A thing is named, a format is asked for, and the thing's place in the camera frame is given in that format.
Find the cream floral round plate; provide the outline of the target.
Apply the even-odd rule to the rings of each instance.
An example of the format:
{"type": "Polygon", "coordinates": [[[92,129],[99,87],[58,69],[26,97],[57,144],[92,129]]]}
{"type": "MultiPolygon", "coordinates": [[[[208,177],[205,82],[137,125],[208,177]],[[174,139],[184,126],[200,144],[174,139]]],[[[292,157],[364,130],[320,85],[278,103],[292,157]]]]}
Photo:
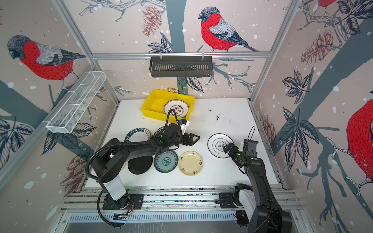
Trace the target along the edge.
{"type": "Polygon", "coordinates": [[[187,151],[181,155],[178,161],[180,171],[187,176],[199,174],[203,168],[202,156],[194,151],[187,151]]]}

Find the teal patterned round plate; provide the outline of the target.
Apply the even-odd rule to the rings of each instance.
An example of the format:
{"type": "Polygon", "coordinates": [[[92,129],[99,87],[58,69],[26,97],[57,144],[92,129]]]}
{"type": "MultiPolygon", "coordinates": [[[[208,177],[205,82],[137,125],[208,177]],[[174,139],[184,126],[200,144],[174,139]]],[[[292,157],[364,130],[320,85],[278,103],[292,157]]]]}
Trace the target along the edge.
{"type": "Polygon", "coordinates": [[[154,167],[158,172],[169,173],[178,165],[178,156],[174,150],[166,151],[154,158],[154,167]]]}

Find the white plate red characters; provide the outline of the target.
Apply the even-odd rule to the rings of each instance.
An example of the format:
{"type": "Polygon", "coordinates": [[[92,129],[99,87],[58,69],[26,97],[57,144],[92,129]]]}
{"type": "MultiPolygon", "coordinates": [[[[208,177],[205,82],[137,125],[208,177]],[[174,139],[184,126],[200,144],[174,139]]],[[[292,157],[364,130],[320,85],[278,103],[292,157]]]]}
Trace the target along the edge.
{"type": "Polygon", "coordinates": [[[189,111],[189,106],[186,102],[181,100],[171,100],[164,105],[164,112],[168,112],[173,109],[176,112],[177,117],[185,118],[189,111]]]}

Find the white plate thin dark rim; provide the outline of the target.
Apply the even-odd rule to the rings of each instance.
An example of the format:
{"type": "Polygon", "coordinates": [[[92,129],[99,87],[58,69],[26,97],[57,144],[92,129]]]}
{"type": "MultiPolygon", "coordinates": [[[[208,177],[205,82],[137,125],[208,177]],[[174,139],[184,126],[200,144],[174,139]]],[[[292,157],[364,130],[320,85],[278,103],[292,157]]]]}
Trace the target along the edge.
{"type": "Polygon", "coordinates": [[[225,134],[214,134],[212,135],[208,142],[207,147],[210,153],[221,159],[229,158],[229,155],[224,152],[224,147],[227,146],[229,143],[233,143],[233,140],[225,134]]]}

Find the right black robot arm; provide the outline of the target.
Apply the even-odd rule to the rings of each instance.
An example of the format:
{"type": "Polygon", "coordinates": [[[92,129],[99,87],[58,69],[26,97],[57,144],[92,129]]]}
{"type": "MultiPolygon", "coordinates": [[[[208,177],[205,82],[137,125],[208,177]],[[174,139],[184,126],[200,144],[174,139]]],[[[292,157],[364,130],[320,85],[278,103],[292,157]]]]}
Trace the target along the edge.
{"type": "Polygon", "coordinates": [[[223,147],[243,174],[247,175],[250,185],[237,183],[233,194],[233,203],[243,207],[248,217],[249,233],[290,233],[292,217],[282,210],[277,202],[266,175],[263,160],[257,157],[258,142],[244,140],[240,151],[234,143],[223,147]]]}

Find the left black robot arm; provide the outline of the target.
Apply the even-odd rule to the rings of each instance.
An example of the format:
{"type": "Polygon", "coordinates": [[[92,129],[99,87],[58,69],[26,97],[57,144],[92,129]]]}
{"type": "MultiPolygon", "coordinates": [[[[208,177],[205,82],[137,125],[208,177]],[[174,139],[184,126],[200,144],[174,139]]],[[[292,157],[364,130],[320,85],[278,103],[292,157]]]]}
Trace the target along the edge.
{"type": "Polygon", "coordinates": [[[121,142],[111,139],[88,158],[85,173],[107,192],[112,200],[126,199],[128,191],[119,177],[124,163],[145,156],[156,156],[167,152],[173,146],[193,146],[200,136],[186,133],[184,123],[165,125],[157,134],[146,141],[121,142]]]}

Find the black round plate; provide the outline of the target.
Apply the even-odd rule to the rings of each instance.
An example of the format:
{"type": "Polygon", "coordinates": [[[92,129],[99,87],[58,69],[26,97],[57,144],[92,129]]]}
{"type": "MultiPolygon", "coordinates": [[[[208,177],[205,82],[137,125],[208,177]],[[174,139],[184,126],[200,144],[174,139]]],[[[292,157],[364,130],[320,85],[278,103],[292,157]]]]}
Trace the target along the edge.
{"type": "Polygon", "coordinates": [[[132,174],[141,175],[147,172],[153,165],[152,156],[144,156],[128,161],[128,169],[132,174]]]}

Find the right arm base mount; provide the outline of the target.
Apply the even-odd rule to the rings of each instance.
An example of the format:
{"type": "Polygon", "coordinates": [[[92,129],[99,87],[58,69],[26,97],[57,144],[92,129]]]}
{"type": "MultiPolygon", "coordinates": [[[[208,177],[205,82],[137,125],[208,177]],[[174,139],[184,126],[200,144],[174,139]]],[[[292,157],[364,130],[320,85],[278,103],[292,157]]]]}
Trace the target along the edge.
{"type": "Polygon", "coordinates": [[[216,201],[222,209],[242,208],[238,194],[234,192],[219,193],[219,199],[216,201]]]}

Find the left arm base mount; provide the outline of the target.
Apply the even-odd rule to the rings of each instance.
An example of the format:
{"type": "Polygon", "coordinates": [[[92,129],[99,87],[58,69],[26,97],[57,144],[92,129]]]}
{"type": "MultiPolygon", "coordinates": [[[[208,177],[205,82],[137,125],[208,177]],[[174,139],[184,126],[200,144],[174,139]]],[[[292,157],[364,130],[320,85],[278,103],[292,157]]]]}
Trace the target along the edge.
{"type": "Polygon", "coordinates": [[[117,201],[110,194],[106,194],[103,204],[104,210],[140,210],[142,208],[144,194],[125,194],[117,201]]]}

